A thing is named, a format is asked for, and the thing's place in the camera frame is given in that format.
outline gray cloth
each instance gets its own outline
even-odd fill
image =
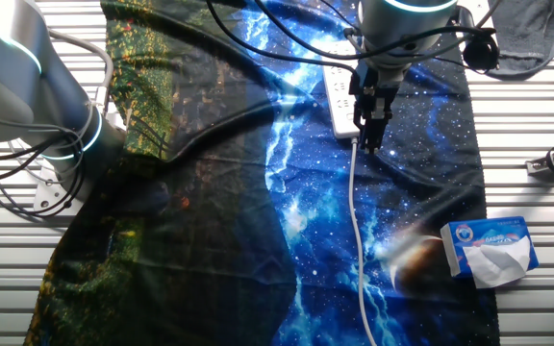
[[[489,5],[497,0],[489,0]],[[492,22],[497,29],[500,80],[526,80],[554,57],[554,0],[503,0]]]

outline table surface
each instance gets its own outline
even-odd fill
[[[474,17],[488,8],[486,0],[462,2],[475,10]],[[53,29],[104,47],[106,20],[98,1],[38,0],[38,5]],[[81,48],[57,40],[53,44],[93,97],[104,64]],[[501,343],[554,346],[554,184],[528,177],[524,165],[554,146],[554,60],[526,82],[466,75],[488,217],[524,216],[541,263],[526,278],[497,289]],[[113,104],[109,109],[115,110]],[[0,151],[6,148],[0,145]],[[0,161],[2,171],[15,166],[16,161]],[[30,167],[39,173],[38,165]],[[20,172],[2,183],[25,207],[33,205],[38,183],[29,174]],[[46,263],[71,217],[28,223],[0,207],[0,345],[22,344]]]

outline black cable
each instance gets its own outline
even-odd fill
[[[70,139],[68,137],[66,137],[66,139],[68,140],[68,142],[73,143],[72,139]],[[80,154],[79,154],[80,150],[82,150],[82,147],[77,144],[76,145],[76,150],[74,150],[74,158],[76,160],[81,160]],[[2,207],[6,208],[7,210],[9,210],[10,212],[16,214],[17,216],[20,216],[20,215],[38,216],[38,217],[55,216],[55,215],[59,214],[60,212],[62,212],[63,210],[69,208],[69,204],[74,200],[74,198],[76,198],[76,196],[80,192],[80,189],[81,189],[81,187],[83,185],[83,182],[84,182],[84,179],[85,179],[85,174],[84,174],[85,162],[84,161],[81,161],[81,164],[80,164],[79,168],[80,169],[77,169],[74,173],[74,179],[72,181],[72,185],[70,186],[70,189],[67,190],[66,194],[62,197],[62,199],[60,199],[57,203],[55,203],[54,205],[52,205],[48,208],[45,208],[43,210],[33,210],[33,211],[25,210],[24,208],[20,207],[15,202],[15,200],[12,198],[12,196],[6,191],[5,188],[3,188],[1,183],[0,183],[0,190],[1,190],[2,194],[8,199],[8,201],[10,201],[10,203],[13,205],[13,208],[10,207],[10,206],[7,206],[1,200],[0,200],[0,205]],[[63,206],[61,208],[59,208],[58,210],[56,210],[56,211],[54,211],[50,214],[47,214],[47,215],[41,215],[44,212],[53,210],[54,208],[59,206],[61,203],[63,203]]]
[[[335,59],[335,60],[359,60],[359,59],[365,59],[365,58],[371,58],[375,57],[380,54],[384,54],[386,52],[389,52],[392,49],[399,48],[405,44],[416,42],[419,39],[431,37],[438,34],[446,34],[446,33],[467,33],[472,34],[475,36],[481,36],[481,35],[489,35],[491,31],[485,31],[478,28],[467,28],[467,27],[458,27],[458,26],[446,26],[442,28],[437,28],[433,30],[426,31],[424,33],[420,33],[417,35],[412,35],[403,39],[398,40],[397,42],[393,42],[391,44],[388,44],[382,48],[360,53],[360,54],[354,54],[354,55],[339,55],[339,54],[332,54],[328,52],[324,52],[322,50],[319,50],[315,47],[313,47],[311,44],[305,42],[305,40],[301,39],[297,35],[295,35],[293,32],[290,31],[280,20],[277,18],[273,13],[270,12],[270,10],[266,7],[266,5],[262,2],[262,0],[255,0],[256,4],[268,16],[268,18],[275,24],[279,29],[281,29],[284,34],[286,34],[289,38],[293,39],[298,44],[302,45],[303,47],[309,49],[310,51],[326,58]]]
[[[135,116],[135,115],[131,115],[130,116],[130,119],[131,120],[134,120],[134,121],[137,121],[138,123],[140,123],[141,125],[143,125],[152,135],[153,137],[155,138],[152,138],[150,137],[148,134],[144,133],[141,129],[136,129],[134,127],[130,127],[129,130],[134,130],[138,133],[140,133],[141,135],[147,137],[147,139],[149,139],[149,141],[151,141],[153,144],[157,145],[158,147],[160,147],[160,149],[166,151],[166,152],[173,152],[172,149],[169,149],[169,145],[168,143],[162,139],[162,137],[160,136],[160,134],[158,134],[155,130],[153,130],[153,128],[151,128],[151,126],[149,124],[147,124],[146,122],[144,122],[144,120],[140,119],[139,117]]]
[[[0,206],[5,208],[7,211],[13,213],[14,215],[24,219],[24,220],[27,220],[29,222],[38,222],[37,219],[35,219],[34,217],[30,217],[30,216],[26,216],[22,213],[19,213],[17,210],[15,210],[14,208],[11,208],[10,206],[8,206],[4,201],[2,201],[0,199]]]
[[[137,128],[129,128],[128,131],[134,131],[134,132],[138,133],[141,136],[145,136],[148,141],[153,143],[161,151],[165,151],[165,152],[168,152],[168,153],[174,153],[174,150],[168,148],[167,143],[161,138],[154,139],[153,137],[149,136],[147,133],[145,133],[142,130],[137,129]]]
[[[319,1],[322,2],[324,5],[328,6],[331,10],[333,10],[333,12],[336,13],[341,19],[343,19],[343,21],[346,22],[347,25],[354,28],[357,32],[361,31],[361,29],[359,27],[357,27],[356,25],[352,24],[349,20],[347,20],[345,15],[343,15],[343,13],[339,12],[339,10],[337,10],[337,8],[335,8],[335,6],[333,6],[327,0],[319,0]]]
[[[27,154],[34,153],[34,152],[36,152],[36,150],[40,149],[43,145],[47,145],[47,140],[43,141],[42,143],[40,143],[40,144],[38,144],[34,147],[29,148],[29,149],[25,149],[25,150],[22,150],[22,151],[19,151],[19,152],[16,152],[14,154],[10,154],[10,155],[0,156],[0,161],[16,159],[16,158],[20,158],[22,156],[25,156]]]
[[[444,59],[444,58],[439,58],[439,57],[434,57],[433,59],[437,60],[437,61],[440,61],[440,62],[450,62],[450,63],[454,63],[462,68],[466,68],[468,70],[471,70],[471,71],[474,71],[476,72],[477,74],[480,74],[480,75],[485,75],[487,74],[487,72],[489,72],[489,70],[485,71],[485,72],[480,72],[478,70],[475,70],[469,66],[467,66],[466,64],[463,64],[463,63],[460,63],[460,62],[455,62],[455,61],[451,61],[450,59]]]
[[[50,140],[47,140],[46,142],[50,143],[50,144],[53,144],[53,143],[55,143],[56,141],[59,141],[59,140],[60,140],[59,137],[53,137]],[[28,158],[26,161],[24,161],[22,164],[20,164],[17,168],[11,170],[10,172],[7,172],[7,173],[4,173],[4,174],[0,175],[0,180],[5,179],[5,178],[9,178],[9,177],[13,176],[14,174],[16,174],[16,173],[22,171],[23,169],[25,169],[25,167],[27,167],[29,164],[31,164],[31,162],[33,160],[35,160],[41,153],[45,152],[46,149],[48,149],[48,146],[44,146],[42,148],[37,149],[36,152],[30,158]]]
[[[287,61],[287,62],[303,62],[303,63],[316,64],[316,65],[340,67],[340,68],[343,68],[343,69],[346,69],[346,70],[352,72],[352,74],[354,76],[358,77],[358,74],[356,73],[356,70],[354,68],[352,68],[352,67],[350,67],[346,64],[343,64],[343,63],[323,62],[323,61],[317,61],[317,60],[313,60],[313,59],[288,57],[288,56],[284,56],[284,55],[280,55],[280,54],[266,52],[262,49],[258,49],[256,47],[248,44],[247,42],[243,41],[242,39],[238,38],[230,30],[228,30],[228,28],[226,28],[226,26],[223,24],[221,19],[219,19],[219,16],[217,15],[217,12],[215,11],[215,8],[213,7],[213,3],[211,2],[211,0],[206,0],[206,2],[207,2],[207,7],[209,7],[209,12],[211,12],[211,15],[213,16],[213,19],[214,19],[215,23],[217,23],[217,25],[219,26],[221,31],[223,31],[224,34],[226,34],[229,38],[231,38],[237,44],[243,46],[244,48],[246,48],[246,49],[248,49],[252,52],[255,52],[256,54],[260,54],[260,55],[263,55],[265,57],[269,57],[269,58],[272,58],[272,59],[283,60],[283,61]]]

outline starry space fabric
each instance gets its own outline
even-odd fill
[[[310,44],[342,40],[346,24],[318,0],[265,3]],[[203,0],[101,5],[125,154],[58,244],[25,345],[369,345],[351,144],[333,136],[322,69],[238,47]],[[333,5],[355,19],[355,1]],[[253,1],[215,8],[255,47],[318,59]],[[453,280],[442,248],[394,278],[376,259],[396,235],[486,216],[463,69],[413,65],[392,109],[354,181],[375,341],[499,345],[494,292]]]

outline white power strip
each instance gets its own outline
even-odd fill
[[[354,47],[348,41],[328,42],[323,48],[318,48],[333,54],[356,54]],[[325,62],[343,63],[352,66],[352,68],[356,68],[358,64],[358,61],[355,60],[338,61],[325,57],[322,57],[322,60]],[[333,132],[335,133],[335,137],[339,139],[357,137],[360,131],[356,125],[354,125],[354,102],[356,98],[354,95],[348,93],[352,74],[339,67],[322,66],[322,68],[324,71],[324,83],[326,85],[331,118],[333,119]]]

